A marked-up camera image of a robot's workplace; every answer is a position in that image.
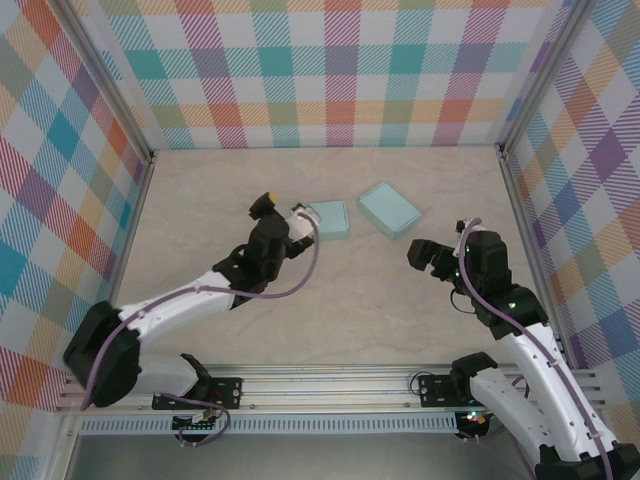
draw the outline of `beige floor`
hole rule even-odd
[[[388,240],[357,198],[390,182],[423,217]],[[509,361],[472,315],[449,305],[450,285],[409,267],[414,238],[454,244],[457,219],[479,216],[509,246],[518,283],[533,288],[493,148],[164,151],[133,244],[120,305],[191,281],[238,244],[247,208],[265,191],[281,208],[345,200],[351,238],[321,246],[315,276],[283,300],[253,300],[167,337],[155,352],[203,363],[441,363],[479,350]],[[268,291],[293,286],[310,255],[289,261]],[[468,307],[466,299],[460,306]]]

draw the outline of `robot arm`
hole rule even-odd
[[[313,245],[314,224],[320,219],[313,209],[302,205],[285,219],[268,193],[253,204],[249,215],[257,225],[248,242],[212,271],[144,302],[114,308],[105,301],[89,309],[63,359],[85,388],[93,384],[90,393],[97,407],[111,405],[132,391],[161,390],[193,400],[208,396],[210,378],[192,356],[183,354],[171,363],[147,355],[141,359],[140,355],[163,336],[190,323],[251,298],[281,296],[261,292],[278,277],[285,258],[293,259]],[[99,367],[91,379],[95,362]]]
[[[468,221],[458,222],[458,233],[468,227]],[[432,276],[452,283],[456,293],[471,298],[476,317],[511,352],[541,412],[517,393],[484,353],[453,363],[450,378],[460,400],[475,399],[500,418],[536,466],[539,480],[610,478],[605,463],[611,466],[613,478],[630,479],[640,468],[638,450],[617,443],[578,387],[537,298],[529,289],[512,283],[507,248],[500,236],[481,224],[471,228],[468,236],[463,235],[466,244],[456,248],[414,240],[407,255],[409,263],[418,270],[431,265]],[[461,272],[460,253],[465,272]],[[608,462],[603,461],[602,451]]]

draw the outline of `metal bracket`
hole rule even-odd
[[[210,391],[213,392],[212,403],[222,405],[227,410],[238,410],[242,398],[242,378],[212,378]],[[153,410],[202,410],[198,405],[176,402],[161,393],[156,393],[151,401]]]
[[[423,408],[483,406],[476,400],[472,400],[470,403],[460,401],[449,375],[420,375],[418,377],[418,388],[420,405]]]

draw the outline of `light blue box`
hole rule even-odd
[[[320,240],[349,238],[349,217],[343,201],[309,204],[320,215]]]
[[[358,208],[391,240],[409,230],[422,216],[416,207],[388,183],[381,183],[360,197]]]

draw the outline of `plaid wall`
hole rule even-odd
[[[581,367],[640,443],[640,1],[600,0],[514,170]]]
[[[522,86],[518,91],[518,96],[513,102],[513,105],[511,106],[511,110],[509,110],[509,115],[507,115],[507,120],[502,126],[500,135],[498,135],[498,143],[504,142],[505,137],[507,136],[507,133],[511,128],[511,125],[513,125],[513,120],[516,118],[516,115],[520,111],[522,102],[524,102],[525,98],[527,98],[527,95],[529,95],[529,92],[531,91],[531,87],[533,87],[533,84],[536,78],[538,77],[538,71],[540,70],[540,67],[542,67],[544,61],[546,60],[549,50],[551,48],[551,45],[553,45],[553,42],[555,42],[556,38],[558,37],[558,34],[561,32],[562,27],[564,26],[564,23],[567,20],[569,12],[571,11],[571,7],[573,6],[574,3],[575,3],[575,0],[562,1],[562,6],[560,7],[560,11],[556,15],[556,18],[553,21],[553,25],[547,32],[547,36],[545,37],[544,42],[542,42],[542,46],[540,47],[540,50],[536,55],[536,59],[531,64],[531,68],[529,68],[529,71],[527,72],[525,81],[522,83]]]
[[[96,1],[74,3],[161,148],[493,144],[550,4],[102,0],[113,45]]]
[[[44,0],[0,0],[0,479],[35,478],[61,354],[107,297],[143,161]]]

